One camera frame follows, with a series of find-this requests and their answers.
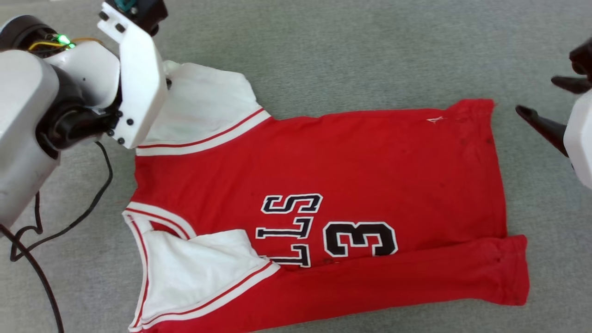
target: red jersey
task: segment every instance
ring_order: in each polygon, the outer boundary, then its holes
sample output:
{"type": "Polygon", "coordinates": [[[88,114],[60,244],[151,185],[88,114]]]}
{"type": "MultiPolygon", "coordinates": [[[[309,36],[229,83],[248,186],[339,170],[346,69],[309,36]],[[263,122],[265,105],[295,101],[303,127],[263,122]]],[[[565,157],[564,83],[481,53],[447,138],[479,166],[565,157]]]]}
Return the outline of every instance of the red jersey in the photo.
{"type": "Polygon", "coordinates": [[[170,93],[195,108],[165,106],[124,212],[144,264],[130,331],[524,304],[526,238],[507,237],[492,101],[275,120],[242,75],[184,66],[170,93]],[[202,80],[175,90],[189,75],[202,80]]]}

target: black number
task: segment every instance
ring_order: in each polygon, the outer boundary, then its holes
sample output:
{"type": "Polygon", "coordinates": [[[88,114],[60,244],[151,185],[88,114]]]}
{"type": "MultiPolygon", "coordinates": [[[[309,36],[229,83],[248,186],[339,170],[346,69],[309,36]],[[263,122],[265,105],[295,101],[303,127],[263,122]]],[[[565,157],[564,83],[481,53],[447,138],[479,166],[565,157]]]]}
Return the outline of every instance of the black number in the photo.
{"type": "Polygon", "coordinates": [[[329,222],[324,231],[325,251],[332,257],[347,257],[348,247],[368,247],[368,237],[378,237],[372,245],[372,255],[389,255],[397,252],[395,230],[385,222],[329,222]],[[340,236],[346,235],[349,244],[343,244],[340,236]]]}
{"type": "Polygon", "coordinates": [[[292,251],[298,252],[297,257],[269,257],[269,259],[282,265],[299,265],[310,267],[310,251],[307,244],[292,244],[292,251]]]}
{"type": "Polygon", "coordinates": [[[300,229],[268,229],[257,228],[255,238],[262,239],[266,237],[296,237],[298,239],[308,238],[310,226],[313,224],[312,217],[296,217],[293,222],[300,225],[300,229]]]}
{"type": "Polygon", "coordinates": [[[282,198],[283,196],[266,196],[261,211],[265,214],[288,214],[298,202],[304,202],[298,209],[299,213],[316,213],[323,201],[323,196],[318,193],[292,194],[285,199],[283,205],[277,206],[276,203],[282,201],[282,198]]]}

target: led light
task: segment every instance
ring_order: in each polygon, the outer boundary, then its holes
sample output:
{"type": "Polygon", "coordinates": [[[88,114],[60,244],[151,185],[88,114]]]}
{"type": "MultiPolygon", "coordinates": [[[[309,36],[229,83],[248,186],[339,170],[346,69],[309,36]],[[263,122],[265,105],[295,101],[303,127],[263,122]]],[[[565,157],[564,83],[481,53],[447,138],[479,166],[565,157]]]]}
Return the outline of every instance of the led light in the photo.
{"type": "Polygon", "coordinates": [[[70,39],[66,35],[58,35],[57,41],[60,44],[70,44],[70,39]]]}

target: yellow wire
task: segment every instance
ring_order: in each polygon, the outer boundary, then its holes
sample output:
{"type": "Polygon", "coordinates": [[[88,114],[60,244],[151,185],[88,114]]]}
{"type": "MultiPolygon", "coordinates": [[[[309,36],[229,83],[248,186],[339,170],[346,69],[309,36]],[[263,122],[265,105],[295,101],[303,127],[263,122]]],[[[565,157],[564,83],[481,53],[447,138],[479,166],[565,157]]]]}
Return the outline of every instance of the yellow wire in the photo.
{"type": "Polygon", "coordinates": [[[55,46],[57,48],[61,48],[61,47],[64,47],[65,46],[63,44],[52,43],[50,41],[38,41],[36,43],[33,43],[31,46],[29,46],[29,51],[33,51],[33,49],[35,49],[39,45],[49,45],[49,46],[55,46]]]}
{"type": "Polygon", "coordinates": [[[103,41],[100,39],[96,39],[96,38],[90,38],[90,37],[84,37],[84,38],[74,38],[73,40],[71,40],[71,43],[78,43],[79,41],[95,41],[97,43],[100,43],[101,45],[103,45],[103,41]]]}

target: red stripe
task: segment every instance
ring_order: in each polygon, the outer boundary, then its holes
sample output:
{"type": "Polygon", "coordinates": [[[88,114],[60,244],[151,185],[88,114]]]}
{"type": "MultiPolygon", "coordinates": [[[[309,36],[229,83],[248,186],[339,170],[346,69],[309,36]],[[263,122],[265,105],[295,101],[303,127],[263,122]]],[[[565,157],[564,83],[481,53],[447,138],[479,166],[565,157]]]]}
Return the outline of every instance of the red stripe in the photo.
{"type": "Polygon", "coordinates": [[[222,293],[222,294],[218,295],[216,298],[214,298],[214,299],[210,300],[209,302],[207,302],[206,304],[204,304],[204,305],[202,305],[202,306],[199,306],[199,307],[197,307],[197,308],[195,308],[195,309],[193,309],[193,310],[187,310],[187,311],[185,311],[185,312],[178,312],[178,313],[176,313],[176,312],[169,312],[169,313],[163,313],[163,314],[161,314],[161,315],[158,315],[158,316],[156,316],[156,317],[152,318],[152,319],[151,319],[149,322],[143,322],[143,325],[148,325],[148,324],[150,324],[151,322],[155,321],[156,319],[158,319],[158,318],[160,318],[160,317],[162,317],[162,316],[167,316],[167,315],[186,315],[187,313],[191,313],[191,312],[195,312],[195,311],[197,311],[197,310],[201,310],[201,309],[205,308],[206,306],[208,306],[208,305],[210,305],[210,304],[214,303],[216,300],[220,299],[220,298],[221,298],[221,297],[223,297],[224,295],[226,295],[226,294],[230,293],[230,292],[231,292],[231,291],[233,291],[234,289],[236,289],[236,288],[240,287],[242,284],[244,284],[245,282],[247,282],[247,281],[248,281],[250,278],[252,278],[253,276],[255,276],[255,275],[257,275],[257,274],[261,273],[261,272],[262,272],[262,271],[264,271],[264,270],[266,270],[266,269],[267,269],[269,266],[271,266],[272,264],[273,264],[273,262],[272,262],[272,261],[268,262],[268,263],[267,263],[267,265],[263,266],[263,268],[261,268],[260,270],[258,270],[258,271],[255,271],[255,272],[253,272],[253,273],[249,274],[249,276],[245,277],[245,278],[244,278],[244,279],[243,279],[241,282],[239,282],[239,283],[235,284],[235,285],[234,285],[232,288],[230,288],[230,289],[226,290],[224,293],[222,293]]]}
{"type": "Polygon", "coordinates": [[[180,230],[183,232],[183,234],[185,235],[186,239],[189,239],[189,234],[187,234],[187,232],[185,231],[185,229],[184,229],[184,228],[182,228],[182,227],[181,227],[180,225],[178,225],[177,223],[175,223],[175,222],[173,222],[173,221],[171,221],[171,220],[169,220],[169,219],[165,219],[165,218],[164,218],[164,217],[162,217],[162,216],[158,216],[158,215],[151,214],[151,213],[146,213],[146,212],[143,212],[143,211],[141,211],[141,210],[137,210],[137,209],[126,208],[126,210],[129,210],[130,212],[134,212],[134,213],[140,213],[140,214],[144,214],[144,215],[148,215],[148,216],[156,217],[157,219],[165,220],[165,221],[167,221],[167,222],[171,222],[173,225],[177,226],[177,227],[178,227],[178,228],[179,228],[179,229],[180,229],[180,230]]]}
{"type": "Polygon", "coordinates": [[[142,318],[142,311],[144,310],[144,303],[146,302],[146,297],[148,297],[148,253],[146,252],[146,246],[144,245],[144,239],[142,238],[142,234],[140,233],[140,229],[136,225],[134,218],[131,215],[128,215],[128,217],[131,219],[131,224],[134,225],[134,228],[135,228],[136,232],[138,233],[138,237],[140,238],[140,242],[142,244],[142,250],[144,251],[144,259],[146,262],[146,284],[144,285],[144,297],[142,298],[142,305],[140,306],[140,312],[138,313],[138,319],[136,320],[136,323],[134,324],[134,327],[137,327],[138,323],[140,322],[140,318],[142,318]]]}
{"type": "Polygon", "coordinates": [[[146,145],[146,146],[138,146],[138,149],[145,149],[145,148],[156,148],[156,147],[167,147],[167,148],[181,148],[181,147],[189,147],[189,146],[195,146],[195,145],[199,145],[200,143],[204,143],[204,142],[208,142],[212,139],[215,139],[221,135],[224,135],[232,130],[234,130],[235,128],[239,127],[240,125],[242,125],[243,123],[245,123],[246,121],[248,121],[249,119],[253,118],[254,116],[258,115],[261,111],[263,111],[263,108],[258,109],[257,111],[255,111],[255,113],[251,114],[249,117],[246,117],[245,119],[241,120],[240,123],[234,125],[233,127],[220,132],[216,135],[210,136],[207,139],[203,139],[200,141],[196,141],[196,142],[191,142],[191,143],[184,143],[182,145],[146,145]]]}

